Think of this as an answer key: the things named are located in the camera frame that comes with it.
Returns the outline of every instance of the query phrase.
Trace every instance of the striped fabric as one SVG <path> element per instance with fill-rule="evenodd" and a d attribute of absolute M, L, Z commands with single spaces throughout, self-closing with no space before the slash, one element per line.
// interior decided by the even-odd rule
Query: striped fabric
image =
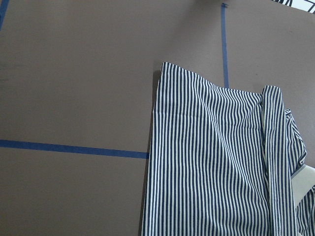
<path fill-rule="evenodd" d="M 296 209 L 298 230 L 303 236 L 315 235 L 315 186 L 302 199 Z"/>
<path fill-rule="evenodd" d="M 142 235 L 296 236 L 290 176 L 306 151 L 280 89 L 221 88 L 169 62 L 161 71 Z"/>
<path fill-rule="evenodd" d="M 272 1 L 315 14 L 315 1 L 314 0 L 286 0 L 286 1 L 272 0 Z"/>

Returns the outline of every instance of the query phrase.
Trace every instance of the tape strip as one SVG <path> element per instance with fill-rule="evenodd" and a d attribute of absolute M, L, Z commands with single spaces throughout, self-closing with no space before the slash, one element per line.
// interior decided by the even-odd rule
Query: tape strip
<path fill-rule="evenodd" d="M 4 21 L 5 12 L 8 8 L 9 0 L 2 0 L 0 5 L 0 30 Z"/>
<path fill-rule="evenodd" d="M 118 156 L 118 157 L 131 157 L 148 159 L 149 153 L 137 152 L 137 151 L 124 151 L 94 147 L 77 147 L 57 144 L 42 144 L 42 143 L 31 143 L 31 142 L 20 142 L 10 140 L 0 140 L 0 147 L 2 148 L 19 148 L 19 149 L 31 149 L 40 151 L 57 151 L 57 152 L 70 152 L 79 154 L 90 154 L 90 155 L 104 155 L 104 156 Z"/>
<path fill-rule="evenodd" d="M 227 48 L 226 48 L 226 33 L 225 33 L 225 8 L 227 4 L 221 5 L 221 38 L 222 38 L 222 57 L 223 57 L 223 75 L 224 87 L 229 88 L 228 85 L 228 71 L 227 71 Z"/>

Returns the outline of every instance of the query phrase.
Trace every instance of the blue tape line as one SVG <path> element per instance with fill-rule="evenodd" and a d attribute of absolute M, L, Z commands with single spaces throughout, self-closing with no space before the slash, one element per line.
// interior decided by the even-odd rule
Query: blue tape line
<path fill-rule="evenodd" d="M 226 49 L 226 33 L 225 33 L 225 8 L 228 5 L 222 3 L 221 5 L 221 35 L 222 35 L 222 57 L 223 57 L 223 75 L 224 87 L 229 88 L 228 85 L 228 71 L 227 71 L 227 49 Z"/>
<path fill-rule="evenodd" d="M 2 0 L 0 5 L 0 30 L 4 21 L 5 12 L 8 8 L 9 0 Z"/>
<path fill-rule="evenodd" d="M 94 147 L 77 147 L 57 144 L 42 144 L 31 142 L 20 142 L 10 140 L 0 140 L 0 147 L 2 148 L 20 148 L 41 151 L 58 151 L 58 152 L 71 152 L 90 155 L 104 155 L 104 156 L 119 156 L 119 157 L 132 157 L 148 159 L 149 153 L 138 151 L 123 151 L 114 149 L 94 148 Z"/>

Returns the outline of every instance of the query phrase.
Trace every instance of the navy and white striped fabric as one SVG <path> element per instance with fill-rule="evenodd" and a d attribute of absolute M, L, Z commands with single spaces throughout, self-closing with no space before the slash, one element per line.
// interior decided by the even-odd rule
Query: navy and white striped fabric
<path fill-rule="evenodd" d="M 221 88 L 169 62 L 161 71 L 142 235 L 297 235 L 290 176 L 306 150 L 280 89 Z"/>
<path fill-rule="evenodd" d="M 306 194 L 296 209 L 298 231 L 303 236 L 315 235 L 315 186 Z"/>

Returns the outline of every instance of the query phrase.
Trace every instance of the blue painter's tape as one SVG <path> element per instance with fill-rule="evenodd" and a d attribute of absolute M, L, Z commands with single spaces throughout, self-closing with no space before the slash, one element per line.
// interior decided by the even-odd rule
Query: blue painter's tape
<path fill-rule="evenodd" d="M 131 157 L 148 159 L 149 153 L 138 151 L 123 151 L 114 149 L 94 148 L 94 147 L 77 147 L 57 144 L 42 144 L 31 142 L 20 142 L 10 140 L 0 140 L 0 147 L 2 148 L 20 148 L 41 151 L 57 151 L 57 152 L 70 152 L 90 155 L 104 155 L 104 156 L 118 156 L 118 157 Z"/>
<path fill-rule="evenodd" d="M 4 16 L 8 8 L 9 0 L 2 0 L 0 5 L 0 30 L 4 21 Z"/>
<path fill-rule="evenodd" d="M 226 48 L 226 33 L 225 33 L 225 8 L 227 4 L 221 5 L 221 35 L 222 35 L 222 57 L 223 57 L 223 75 L 224 87 L 228 88 L 228 71 L 227 71 L 227 48 Z"/>

